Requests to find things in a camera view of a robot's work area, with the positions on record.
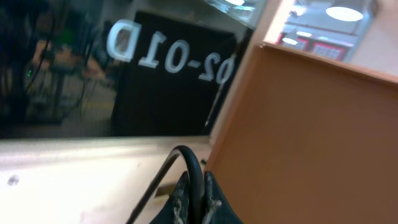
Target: wooden panel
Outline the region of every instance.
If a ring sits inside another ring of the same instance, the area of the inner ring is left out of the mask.
[[[207,168],[244,223],[398,222],[398,87],[376,76],[254,51]]]

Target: ceiling light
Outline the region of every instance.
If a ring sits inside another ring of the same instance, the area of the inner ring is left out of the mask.
[[[225,0],[231,4],[237,5],[237,6],[241,6],[243,5],[244,1],[243,0]]]
[[[354,22],[363,19],[363,0],[336,0],[326,13],[335,19]]]
[[[293,11],[296,12],[297,16],[302,16],[307,12],[307,8],[305,6],[293,6]]]
[[[297,41],[299,37],[297,36],[297,30],[294,29],[292,32],[286,34],[286,36],[282,39],[286,44],[296,45],[299,42]]]
[[[302,35],[304,37],[311,37],[312,36],[312,34],[307,33],[307,32],[302,32],[302,31],[298,31],[296,34],[297,35]]]

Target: light fixture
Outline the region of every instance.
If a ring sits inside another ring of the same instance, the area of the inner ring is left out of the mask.
[[[312,36],[312,34],[307,33],[307,32],[302,32],[302,31],[298,31],[296,34],[301,35],[303,37],[311,37]]]
[[[363,19],[364,0],[336,0],[326,13],[335,19],[354,22]]]
[[[225,0],[231,4],[237,5],[237,6],[241,6],[243,5],[244,1],[243,0]]]
[[[288,34],[286,34],[286,36],[282,39],[283,42],[287,43],[287,44],[291,44],[291,45],[296,45],[299,42],[298,40],[298,36],[297,36],[297,29],[294,29],[293,31],[289,32]]]

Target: glass window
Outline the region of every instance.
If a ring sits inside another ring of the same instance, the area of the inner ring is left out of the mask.
[[[276,44],[349,62],[376,12],[376,1],[297,0]]]
[[[0,138],[207,135],[265,0],[5,0]]]

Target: black sign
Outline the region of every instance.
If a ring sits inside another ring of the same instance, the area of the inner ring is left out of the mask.
[[[233,78],[233,33],[137,12],[113,121],[123,136],[199,135],[220,85]]]

